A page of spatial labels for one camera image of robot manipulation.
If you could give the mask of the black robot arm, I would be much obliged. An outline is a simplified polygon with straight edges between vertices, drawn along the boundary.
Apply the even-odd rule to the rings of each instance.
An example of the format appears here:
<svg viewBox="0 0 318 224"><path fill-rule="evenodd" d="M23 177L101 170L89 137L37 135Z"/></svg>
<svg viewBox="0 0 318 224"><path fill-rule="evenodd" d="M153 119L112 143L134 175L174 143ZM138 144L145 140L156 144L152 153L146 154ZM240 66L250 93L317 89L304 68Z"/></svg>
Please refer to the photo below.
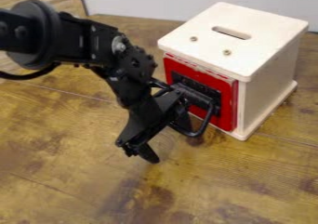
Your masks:
<svg viewBox="0 0 318 224"><path fill-rule="evenodd" d="M0 50L30 74L0 71L0 78L30 80L69 63L91 70L112 87L130 120L116 145L153 164L149 141L186 116L182 92L153 77L157 63L117 27L59 12L41 0L0 8Z"/></svg>

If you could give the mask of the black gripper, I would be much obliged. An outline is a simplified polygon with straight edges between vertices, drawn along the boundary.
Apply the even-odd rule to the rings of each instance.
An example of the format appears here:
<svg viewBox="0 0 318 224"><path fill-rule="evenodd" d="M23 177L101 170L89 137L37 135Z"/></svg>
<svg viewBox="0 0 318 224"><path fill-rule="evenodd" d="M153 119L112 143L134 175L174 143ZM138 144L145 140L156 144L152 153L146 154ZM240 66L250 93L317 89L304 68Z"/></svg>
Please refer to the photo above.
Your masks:
<svg viewBox="0 0 318 224"><path fill-rule="evenodd" d="M161 162L149 141L169 126L177 118L180 95L165 82L152 78L149 82L140 83L125 78L108 79L109 86L116 92L118 103L129 112L129 122L116 141L128 156L140 156L152 164ZM174 122L182 132L193 131L193 124L188 110L178 111Z"/></svg>

